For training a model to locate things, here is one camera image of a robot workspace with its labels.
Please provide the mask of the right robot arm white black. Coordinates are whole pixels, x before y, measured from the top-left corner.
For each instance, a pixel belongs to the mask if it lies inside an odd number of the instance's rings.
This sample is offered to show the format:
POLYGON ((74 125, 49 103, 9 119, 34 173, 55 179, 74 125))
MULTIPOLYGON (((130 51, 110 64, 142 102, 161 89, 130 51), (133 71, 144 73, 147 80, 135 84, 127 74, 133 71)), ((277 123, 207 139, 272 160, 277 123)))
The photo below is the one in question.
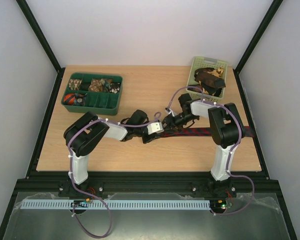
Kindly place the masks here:
POLYGON ((181 129, 189 121, 207 118, 211 136, 216 144, 213 166, 207 181, 207 190, 212 196, 219 196, 230 188, 231 166, 241 139, 244 127, 234 103, 225 105, 206 99, 192 99, 188 93, 179 97, 182 112, 175 114, 171 103, 165 108, 167 116, 163 120, 165 129, 181 129))

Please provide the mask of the red navy striped tie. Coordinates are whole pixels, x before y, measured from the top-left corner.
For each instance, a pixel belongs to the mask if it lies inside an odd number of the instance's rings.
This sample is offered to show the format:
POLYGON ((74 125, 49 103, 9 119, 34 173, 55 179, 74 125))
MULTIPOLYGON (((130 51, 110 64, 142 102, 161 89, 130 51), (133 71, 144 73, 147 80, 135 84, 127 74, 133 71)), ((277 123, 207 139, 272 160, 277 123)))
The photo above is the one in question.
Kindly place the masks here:
MULTIPOLYGON (((159 134, 161 138, 170 137, 211 137, 212 131, 209 127, 193 127, 193 128, 182 128, 181 130, 167 130, 159 134)), ((244 127, 244 137, 255 138, 255 131, 249 127, 244 127)))

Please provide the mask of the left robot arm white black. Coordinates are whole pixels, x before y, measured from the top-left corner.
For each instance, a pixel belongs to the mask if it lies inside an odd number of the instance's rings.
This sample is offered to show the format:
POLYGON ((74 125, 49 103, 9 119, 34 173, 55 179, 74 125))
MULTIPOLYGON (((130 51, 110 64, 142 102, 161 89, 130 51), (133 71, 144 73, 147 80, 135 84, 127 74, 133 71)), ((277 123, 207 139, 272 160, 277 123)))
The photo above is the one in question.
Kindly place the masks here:
POLYGON ((126 142, 135 137, 153 137, 164 131, 160 122, 161 113, 154 114, 150 121, 142 110, 136 110, 131 117, 115 122, 92 112, 85 113, 63 134, 70 160, 69 178, 80 185, 88 179, 89 154, 103 138, 126 142))

